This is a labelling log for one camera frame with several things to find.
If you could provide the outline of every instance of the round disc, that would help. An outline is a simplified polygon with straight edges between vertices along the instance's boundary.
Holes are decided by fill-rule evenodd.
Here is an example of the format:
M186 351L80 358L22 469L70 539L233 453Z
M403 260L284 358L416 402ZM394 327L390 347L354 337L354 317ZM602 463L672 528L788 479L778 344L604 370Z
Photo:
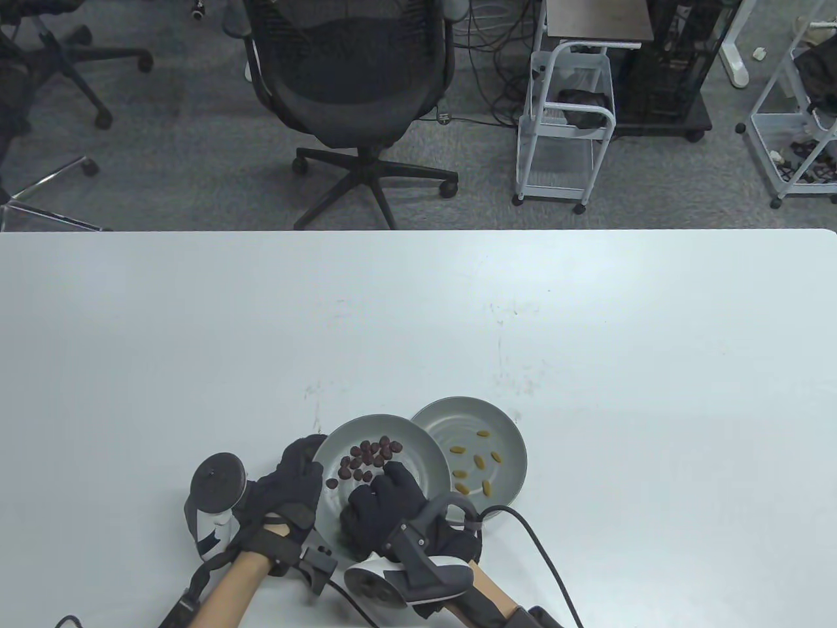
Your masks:
M415 423L391 414L370 414L344 423L329 434L314 456L314 461L323 466L324 482L316 509L316 530L344 558L352 556L341 542L340 513L348 504L352 491L365 482L354 478L339 480L334 489L326 482L337 479L340 460L351 455L349 450L353 446L359 446L364 440L380 441L381 436L401 443L403 449L393 454L393 460L401 462L413 474L428 499L450 491L450 472L442 450ZM371 471L374 476L383 473L374 465L361 465L360 469Z
M451 486L461 483L469 489L468 498L478 511L496 504L508 506L514 501L526 479L526 445L505 412L482 399L448 397L421 409L413 422L439 443L451 473L467 474L464 478L451 475ZM478 432L488 435L480 436ZM465 451L457 454L451 447ZM492 457L492 451L499 454L500 462ZM485 469L477 466L474 456L482 458ZM490 483L490 497L483 491L483 481ZM462 511L450 508L448 519L461 522Z

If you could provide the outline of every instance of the black office chair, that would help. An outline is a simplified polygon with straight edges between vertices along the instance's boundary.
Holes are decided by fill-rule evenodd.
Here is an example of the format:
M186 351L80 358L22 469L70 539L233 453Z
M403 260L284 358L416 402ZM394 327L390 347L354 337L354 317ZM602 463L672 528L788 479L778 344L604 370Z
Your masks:
M240 11L241 2L246 11ZM348 174L294 224L304 229L346 192L372 189L390 229L385 177L441 180L454 196L450 170L379 158L416 118L433 110L454 73L452 24L467 0L231 0L224 31L244 40L253 87L261 103L288 127L329 148L356 148L357 157L297 148L293 170L308 159Z
M86 26L79 26L61 40L49 31L40 16L72 13L85 0L0 0L0 24L20 24L22 18L31 18L38 30L38 36L44 47L37 50L23 50L5 33L0 32L0 59L12 60L24 65L33 82L33 90L38 89L52 75L60 72L70 78L84 92L88 100L98 111L95 124L100 129L109 129L113 115L99 100L94 91L85 82L74 64L85 61L104 61L137 57L137 67L141 72L151 72L154 58L148 50L140 48L99 48L91 46L93 35Z

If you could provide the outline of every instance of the desk leg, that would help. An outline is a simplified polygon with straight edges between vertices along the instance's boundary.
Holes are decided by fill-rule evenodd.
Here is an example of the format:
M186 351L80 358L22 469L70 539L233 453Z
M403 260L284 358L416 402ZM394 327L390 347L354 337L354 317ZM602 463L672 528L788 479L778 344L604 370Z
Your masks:
M727 75L730 77L730 82L742 90L750 83L750 73L747 72L747 66L744 65L741 52L738 50L737 39L741 34L744 24L750 18L753 8L756 6L757 0L743 0L741 6L738 8L735 19L732 20L729 33L724 38L724 43L721 44L721 61L723 61L724 68L727 70Z

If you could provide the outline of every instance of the white table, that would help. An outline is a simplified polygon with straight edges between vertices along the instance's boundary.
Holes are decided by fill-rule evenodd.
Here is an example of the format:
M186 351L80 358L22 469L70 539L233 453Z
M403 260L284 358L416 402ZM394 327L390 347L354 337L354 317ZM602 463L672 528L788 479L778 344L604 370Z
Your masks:
M830 232L4 234L0 269L10 628L156 628L198 565L204 457L258 476L452 394L519 425L516 507L587 628L834 625ZM571 626L514 521L484 565ZM277 579L244 620L298 625L362 620Z

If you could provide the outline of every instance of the chair base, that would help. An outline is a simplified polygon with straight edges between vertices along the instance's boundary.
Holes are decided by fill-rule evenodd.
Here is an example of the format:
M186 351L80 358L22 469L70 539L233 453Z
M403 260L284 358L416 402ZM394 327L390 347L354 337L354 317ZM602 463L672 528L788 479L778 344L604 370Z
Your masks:
M79 26L69 35L57 39L46 28L40 18L32 18L38 36L44 44L37 50L22 50L10 39L5 38L3 45L13 49L24 63L32 76L33 92L46 83L54 74L61 73L72 80L87 100L96 108L95 125L100 129L109 129L113 123L113 115L95 92L81 77L75 64L87 61L105 61L110 59L124 59L135 57L137 68L143 72L151 72L154 67L154 57L142 48L100 48L91 46L93 35L86 26Z
M357 157L344 155L340 152L318 151L313 148L297 148L296 159L293 163L294 172L305 174L308 172L307 159L330 163L332 166L345 168L349 173L343 177L328 192L323 194L314 206L306 211L294 223L294 229L302 230L313 219L331 207L340 197L359 185L366 185L372 190L377 205L387 221L390 229L397 229L398 225L389 208L387 198L381 189L381 179L386 177L407 177L420 179L435 179L441 181L439 194L443 198L454 196L458 190L460 176L451 170L440 170L424 166L413 166L407 163L385 162L379 159L380 149L358 148Z

